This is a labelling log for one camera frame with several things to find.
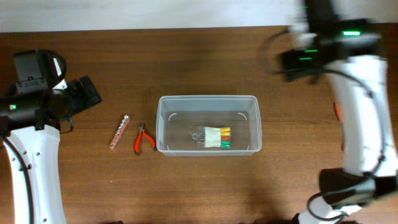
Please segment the orange scraper wooden handle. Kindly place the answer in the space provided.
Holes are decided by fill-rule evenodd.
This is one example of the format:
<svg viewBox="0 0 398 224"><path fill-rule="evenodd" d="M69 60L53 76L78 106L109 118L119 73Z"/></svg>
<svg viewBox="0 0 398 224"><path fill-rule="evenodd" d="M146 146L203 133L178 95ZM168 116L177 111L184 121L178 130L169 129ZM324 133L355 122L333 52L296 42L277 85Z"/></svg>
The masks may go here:
<svg viewBox="0 0 398 224"><path fill-rule="evenodd" d="M337 120L340 123L343 123L344 122L344 113L343 113L342 106L338 102L334 102L333 109L334 109Z"/></svg>

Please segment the clear pack coloured plugs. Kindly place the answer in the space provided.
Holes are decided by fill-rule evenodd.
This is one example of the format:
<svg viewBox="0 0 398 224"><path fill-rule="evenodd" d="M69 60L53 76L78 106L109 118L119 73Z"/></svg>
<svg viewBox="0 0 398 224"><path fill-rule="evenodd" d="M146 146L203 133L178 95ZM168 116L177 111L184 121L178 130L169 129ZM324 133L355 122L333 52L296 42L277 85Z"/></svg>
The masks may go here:
<svg viewBox="0 0 398 224"><path fill-rule="evenodd" d="M200 126L194 132L190 133L194 142L198 147L204 148L231 148L231 128L214 128L208 126Z"/></svg>

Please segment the clear plastic container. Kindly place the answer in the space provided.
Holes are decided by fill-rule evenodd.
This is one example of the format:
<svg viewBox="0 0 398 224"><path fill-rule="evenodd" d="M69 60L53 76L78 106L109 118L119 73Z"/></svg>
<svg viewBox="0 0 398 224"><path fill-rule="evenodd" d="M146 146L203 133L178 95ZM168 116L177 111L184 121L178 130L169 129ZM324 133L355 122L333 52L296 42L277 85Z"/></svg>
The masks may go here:
<svg viewBox="0 0 398 224"><path fill-rule="evenodd" d="M200 126L231 128L231 148L198 147ZM165 156L251 156L262 148L259 103L252 95L177 95L159 100L156 146Z"/></svg>

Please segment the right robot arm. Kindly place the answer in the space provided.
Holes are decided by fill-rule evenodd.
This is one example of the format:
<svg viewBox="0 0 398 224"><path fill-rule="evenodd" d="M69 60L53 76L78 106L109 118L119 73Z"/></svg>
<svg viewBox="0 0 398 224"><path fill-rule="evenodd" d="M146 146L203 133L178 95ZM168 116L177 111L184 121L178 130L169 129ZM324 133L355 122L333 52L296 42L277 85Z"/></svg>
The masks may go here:
<svg viewBox="0 0 398 224"><path fill-rule="evenodd" d="M381 35L367 19L342 19L331 1L304 0L290 33L296 48L281 56L288 81L327 77L343 129L344 165L323 169L319 193L294 223L341 223L375 200L397 193L397 152L387 98Z"/></svg>

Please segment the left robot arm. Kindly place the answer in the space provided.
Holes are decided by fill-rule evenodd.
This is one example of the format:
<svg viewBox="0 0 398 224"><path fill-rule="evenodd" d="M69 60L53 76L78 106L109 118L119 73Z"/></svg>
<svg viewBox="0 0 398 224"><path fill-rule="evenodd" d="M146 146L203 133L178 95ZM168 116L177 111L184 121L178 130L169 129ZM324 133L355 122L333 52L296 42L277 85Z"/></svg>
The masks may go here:
<svg viewBox="0 0 398 224"><path fill-rule="evenodd" d="M58 150L61 123L99 103L90 77L65 81L65 59L52 50L14 55L18 81L1 97L1 141L12 175L16 223L65 223Z"/></svg>

